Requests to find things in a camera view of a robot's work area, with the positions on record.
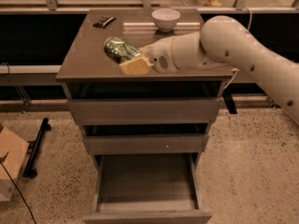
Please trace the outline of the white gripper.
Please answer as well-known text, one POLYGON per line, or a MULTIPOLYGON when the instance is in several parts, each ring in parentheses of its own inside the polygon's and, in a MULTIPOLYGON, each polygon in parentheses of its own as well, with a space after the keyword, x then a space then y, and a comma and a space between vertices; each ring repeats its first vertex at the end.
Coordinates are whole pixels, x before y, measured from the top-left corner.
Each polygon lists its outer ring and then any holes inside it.
POLYGON ((122 72, 125 75, 146 75, 152 66, 157 72, 162 74, 177 72, 178 69, 172 58, 171 48, 173 40, 173 36, 162 38, 152 45, 139 48, 142 54, 149 54, 149 59, 138 57, 125 61, 120 64, 122 72))

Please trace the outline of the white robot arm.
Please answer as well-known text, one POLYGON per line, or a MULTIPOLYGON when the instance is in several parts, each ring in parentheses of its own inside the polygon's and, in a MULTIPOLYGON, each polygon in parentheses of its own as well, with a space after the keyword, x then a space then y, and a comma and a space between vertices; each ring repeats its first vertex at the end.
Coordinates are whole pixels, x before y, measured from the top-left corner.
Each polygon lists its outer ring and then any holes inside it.
POLYGON ((299 122, 299 65, 261 44, 227 16, 209 19, 199 32, 162 38, 120 64, 126 75, 209 70, 231 65, 249 76, 288 115, 299 122))

